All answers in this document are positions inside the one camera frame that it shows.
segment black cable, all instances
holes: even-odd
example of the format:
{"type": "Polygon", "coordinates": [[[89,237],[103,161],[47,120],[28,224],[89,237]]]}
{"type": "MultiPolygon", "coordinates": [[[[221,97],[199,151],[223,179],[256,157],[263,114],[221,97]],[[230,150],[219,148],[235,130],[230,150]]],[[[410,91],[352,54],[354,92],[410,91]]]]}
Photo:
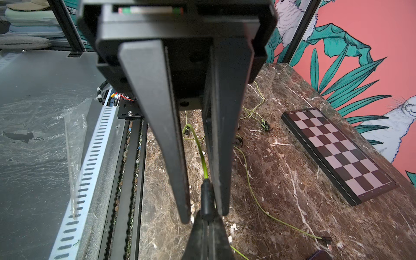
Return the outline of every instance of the black cable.
{"type": "Polygon", "coordinates": [[[97,89],[97,97],[98,97],[98,102],[100,102],[101,104],[103,104],[103,99],[101,97],[101,92],[104,89],[104,87],[108,84],[108,80],[104,81],[103,83],[101,83],[99,89],[97,89]]]}

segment clear plastic film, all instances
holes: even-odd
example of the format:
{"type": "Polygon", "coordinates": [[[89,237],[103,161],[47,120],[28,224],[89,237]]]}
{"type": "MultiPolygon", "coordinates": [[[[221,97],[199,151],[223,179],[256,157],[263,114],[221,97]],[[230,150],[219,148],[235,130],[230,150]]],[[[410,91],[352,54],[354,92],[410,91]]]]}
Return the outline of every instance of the clear plastic film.
{"type": "Polygon", "coordinates": [[[87,98],[75,107],[64,109],[65,138],[67,143],[67,160],[69,172],[69,188],[71,193],[72,216],[76,218],[76,196],[81,171],[82,150],[84,148],[85,136],[87,133],[86,116],[89,111],[92,99],[87,98]]]}

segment black mounting plate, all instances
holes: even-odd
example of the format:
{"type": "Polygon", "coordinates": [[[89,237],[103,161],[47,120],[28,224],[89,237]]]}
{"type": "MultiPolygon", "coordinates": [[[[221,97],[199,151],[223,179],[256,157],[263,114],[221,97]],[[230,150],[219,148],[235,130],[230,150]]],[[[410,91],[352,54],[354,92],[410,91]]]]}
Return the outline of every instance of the black mounting plate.
{"type": "Polygon", "coordinates": [[[136,101],[132,102],[121,98],[117,117],[119,119],[142,119],[144,118],[144,115],[136,101]]]}

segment brown marble surface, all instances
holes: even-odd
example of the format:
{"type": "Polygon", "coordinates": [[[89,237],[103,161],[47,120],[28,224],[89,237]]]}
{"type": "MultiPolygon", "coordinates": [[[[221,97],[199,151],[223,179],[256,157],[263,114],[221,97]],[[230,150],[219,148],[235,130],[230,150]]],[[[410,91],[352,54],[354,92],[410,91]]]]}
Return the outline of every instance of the brown marble surface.
{"type": "MultiPolygon", "coordinates": [[[[334,259],[407,260],[416,255],[416,189],[347,123],[290,66],[265,65],[256,82],[266,101],[257,112],[269,122],[264,132],[254,119],[240,121],[250,182],[261,206],[301,230],[329,234],[334,259]],[[400,187],[351,207],[281,120],[284,111],[319,108],[400,187]]],[[[261,98],[247,86],[244,106],[261,98]]],[[[187,121],[203,136],[201,112],[187,121]]],[[[185,124],[185,112],[181,115],[185,124]]],[[[184,140],[191,205],[199,209],[202,166],[194,141],[184,140]]],[[[324,246],[266,216],[250,194],[244,160],[235,151],[230,213],[224,218],[231,244],[248,259],[307,259],[324,246]]],[[[162,154],[149,131],[141,218],[140,259],[180,259],[191,224],[180,223],[162,154]]],[[[235,253],[236,259],[242,259],[235,253]]]]}

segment cable connector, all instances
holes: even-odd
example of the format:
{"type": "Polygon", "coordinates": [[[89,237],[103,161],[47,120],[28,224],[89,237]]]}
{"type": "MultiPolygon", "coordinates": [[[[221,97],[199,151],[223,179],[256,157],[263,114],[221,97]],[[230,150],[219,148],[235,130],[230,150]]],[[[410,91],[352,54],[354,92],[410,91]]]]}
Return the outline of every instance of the cable connector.
{"type": "Polygon", "coordinates": [[[211,221],[214,219],[214,189],[209,179],[204,179],[201,185],[201,215],[202,219],[211,221]]]}
{"type": "Polygon", "coordinates": [[[331,237],[322,237],[322,241],[325,242],[325,244],[328,247],[328,250],[332,251],[332,238],[331,237]]]}

